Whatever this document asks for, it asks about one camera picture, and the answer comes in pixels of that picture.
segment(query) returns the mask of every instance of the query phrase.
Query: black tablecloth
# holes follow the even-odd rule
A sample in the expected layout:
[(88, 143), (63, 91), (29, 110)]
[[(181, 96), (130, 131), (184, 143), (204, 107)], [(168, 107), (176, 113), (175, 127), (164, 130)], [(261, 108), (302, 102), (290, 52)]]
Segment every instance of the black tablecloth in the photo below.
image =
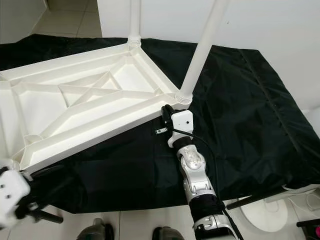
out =
[[(125, 43), (123, 38), (32, 35), (0, 45), (0, 70)], [(179, 88), (196, 44), (143, 39), (142, 49)], [(281, 185), (320, 184), (320, 141), (277, 73), (257, 50), (212, 46), (189, 108), (207, 174), (222, 199)], [(35, 179), (49, 188), (77, 181), (53, 198), (73, 213), (161, 208), (186, 203), (175, 152), (160, 118), (68, 157)]]

